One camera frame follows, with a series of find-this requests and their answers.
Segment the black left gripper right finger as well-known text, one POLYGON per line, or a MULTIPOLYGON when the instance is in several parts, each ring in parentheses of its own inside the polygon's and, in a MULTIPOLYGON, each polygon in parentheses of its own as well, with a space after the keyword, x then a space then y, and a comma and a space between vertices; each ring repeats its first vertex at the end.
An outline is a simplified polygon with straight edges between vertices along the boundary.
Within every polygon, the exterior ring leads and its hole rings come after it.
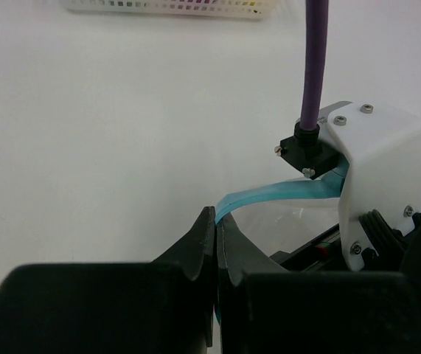
POLYGON ((421 353, 421 286, 405 274, 289 271, 231 215, 216 251, 223 353, 421 353))

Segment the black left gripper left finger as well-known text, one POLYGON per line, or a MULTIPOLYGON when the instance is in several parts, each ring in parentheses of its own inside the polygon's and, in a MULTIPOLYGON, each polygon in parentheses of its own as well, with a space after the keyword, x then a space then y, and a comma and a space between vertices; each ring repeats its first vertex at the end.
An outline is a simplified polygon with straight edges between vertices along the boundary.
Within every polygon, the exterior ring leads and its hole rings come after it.
POLYGON ((0 353, 205 353, 215 209, 149 263, 39 263, 0 284, 0 353))

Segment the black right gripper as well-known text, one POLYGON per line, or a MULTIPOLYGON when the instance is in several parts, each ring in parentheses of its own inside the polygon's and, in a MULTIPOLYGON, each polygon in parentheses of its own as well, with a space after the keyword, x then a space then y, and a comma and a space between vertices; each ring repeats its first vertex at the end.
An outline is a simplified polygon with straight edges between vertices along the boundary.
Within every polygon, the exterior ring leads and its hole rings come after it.
MULTIPOLYGON (((405 274, 421 290, 421 213, 411 216, 414 229, 407 235, 391 228, 377 211, 361 216, 361 225, 367 228, 380 247, 364 249, 363 271, 399 271, 405 274)), ((347 265, 341 252, 339 226, 335 225, 321 233, 295 251, 278 251, 272 260, 289 271, 307 271, 310 268, 320 270, 346 271, 347 265)))

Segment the clear zip top bag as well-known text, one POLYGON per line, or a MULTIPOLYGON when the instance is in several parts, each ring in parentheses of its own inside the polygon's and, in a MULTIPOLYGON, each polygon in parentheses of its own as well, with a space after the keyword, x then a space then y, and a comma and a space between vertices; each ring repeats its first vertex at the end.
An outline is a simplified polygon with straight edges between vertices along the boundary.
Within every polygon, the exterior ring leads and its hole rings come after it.
MULTIPOLYGON (((286 201, 274 201, 270 195, 264 195, 260 204, 250 204, 246 195, 237 195, 230 205, 222 208, 217 217, 216 226, 222 218, 232 215, 232 209, 239 208, 243 209, 247 217, 247 225, 260 237, 293 239, 296 234, 303 234, 309 224, 309 219, 305 216, 310 209, 307 202, 300 201, 292 205, 286 201)), ((323 270, 310 268, 307 271, 323 270)), ((218 321, 220 321, 218 303, 215 310, 218 321)))

